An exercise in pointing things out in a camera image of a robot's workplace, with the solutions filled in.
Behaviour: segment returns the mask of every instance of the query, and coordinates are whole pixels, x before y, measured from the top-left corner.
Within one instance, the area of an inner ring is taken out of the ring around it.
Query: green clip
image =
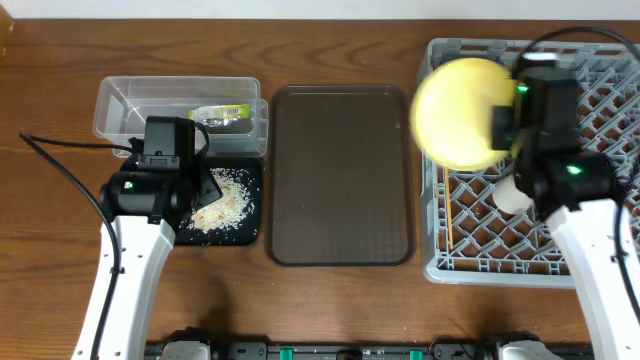
[[[280,360],[293,360],[293,349],[280,349]]]
[[[409,360],[422,360],[422,357],[424,355],[422,354],[422,351],[420,350],[411,350],[409,351]]]

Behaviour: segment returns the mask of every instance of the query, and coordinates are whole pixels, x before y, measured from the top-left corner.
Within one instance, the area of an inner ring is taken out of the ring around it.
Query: dish rack
[[[529,44],[520,40],[440,38],[429,43],[418,83],[434,68],[461,57],[481,57],[510,67]],[[542,42],[537,51],[558,54],[558,65],[575,71],[579,87],[576,131],[584,149],[606,154],[628,186],[626,205],[640,254],[640,64],[622,45]],[[491,194],[512,170],[504,160],[480,172],[449,170],[446,203],[443,168],[423,156],[423,273],[432,282],[572,288],[560,250],[535,209],[519,216],[499,211]],[[446,207],[451,206],[453,247]]]

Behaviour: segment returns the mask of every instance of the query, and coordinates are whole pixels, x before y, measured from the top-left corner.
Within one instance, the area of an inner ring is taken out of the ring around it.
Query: black tray
[[[266,233],[273,261],[376,266],[410,259],[404,94],[391,86],[290,86],[274,111]]]

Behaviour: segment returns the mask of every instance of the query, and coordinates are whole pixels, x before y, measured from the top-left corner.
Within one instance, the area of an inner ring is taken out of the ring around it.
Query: clear plastic container
[[[188,118],[202,106],[250,107],[253,124],[248,132],[209,134],[209,156],[260,157],[267,149],[268,104],[260,99],[260,83],[246,77],[115,76],[102,81],[93,131],[117,145],[132,137],[144,138],[148,116]],[[126,152],[115,152],[124,157]]]

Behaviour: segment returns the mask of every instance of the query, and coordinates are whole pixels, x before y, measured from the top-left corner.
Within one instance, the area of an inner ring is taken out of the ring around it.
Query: wood grain surface
[[[104,77],[252,76],[267,100],[287,84],[391,84],[410,96],[433,38],[531,39],[570,24],[18,21],[0,69],[0,358],[68,359],[78,339],[98,263],[100,220],[17,133],[95,140],[92,118]],[[601,25],[640,41],[640,23]],[[109,151],[51,151],[96,193],[121,163]],[[416,149],[413,156],[417,199]],[[396,268],[282,268],[266,256],[262,236],[247,248],[173,251],[149,339],[188,325],[230,339],[286,342],[412,344],[508,330],[530,330],[554,343],[589,341],[570,290],[431,284],[419,252]]]

